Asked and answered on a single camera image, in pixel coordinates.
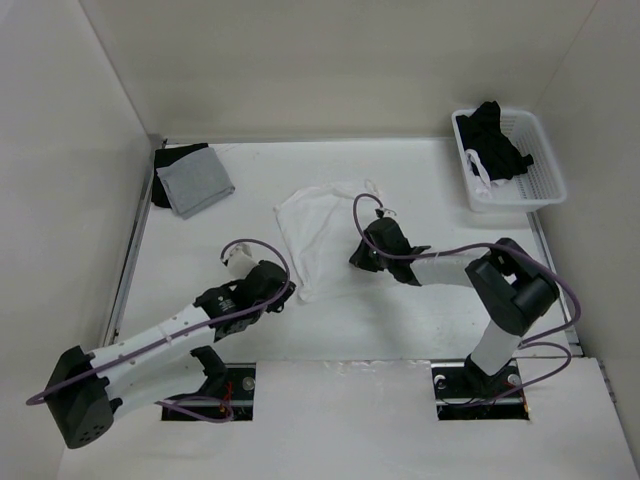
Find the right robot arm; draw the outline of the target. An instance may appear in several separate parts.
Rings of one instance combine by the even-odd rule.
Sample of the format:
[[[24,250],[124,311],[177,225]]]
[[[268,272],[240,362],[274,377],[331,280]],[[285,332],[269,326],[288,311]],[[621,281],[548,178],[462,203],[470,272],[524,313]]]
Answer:
[[[410,286],[460,286],[476,292],[489,323],[462,373],[476,398],[495,390],[525,334],[559,297],[556,282],[511,238],[499,239],[480,256],[427,253],[424,247],[411,246],[389,217],[363,231],[349,263],[368,272],[387,271]]]

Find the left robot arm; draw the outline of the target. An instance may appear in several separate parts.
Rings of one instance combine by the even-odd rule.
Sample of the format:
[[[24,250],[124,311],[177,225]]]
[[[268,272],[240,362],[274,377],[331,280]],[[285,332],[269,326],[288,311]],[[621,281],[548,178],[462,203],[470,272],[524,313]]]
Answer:
[[[147,405],[169,407],[182,397],[219,395],[227,367],[214,343],[246,330],[263,313],[280,312],[295,289],[281,266],[251,262],[154,327],[90,352],[80,346],[66,350],[44,402],[67,448],[89,445]]]

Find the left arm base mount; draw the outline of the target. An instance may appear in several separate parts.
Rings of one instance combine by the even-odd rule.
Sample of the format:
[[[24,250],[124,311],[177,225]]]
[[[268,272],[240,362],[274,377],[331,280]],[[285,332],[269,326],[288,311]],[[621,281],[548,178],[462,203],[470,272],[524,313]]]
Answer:
[[[204,367],[205,381],[194,393],[165,400],[174,408],[161,407],[163,422],[252,421],[256,389],[255,363],[224,363],[212,347],[192,352]]]

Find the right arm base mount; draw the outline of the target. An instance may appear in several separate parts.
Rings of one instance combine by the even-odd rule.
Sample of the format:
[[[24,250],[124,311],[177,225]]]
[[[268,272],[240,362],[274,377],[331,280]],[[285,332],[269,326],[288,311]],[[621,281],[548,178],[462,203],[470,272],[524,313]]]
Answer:
[[[529,420],[522,391],[497,399],[521,384],[515,360],[488,381],[472,380],[463,362],[432,363],[431,375],[440,421]]]

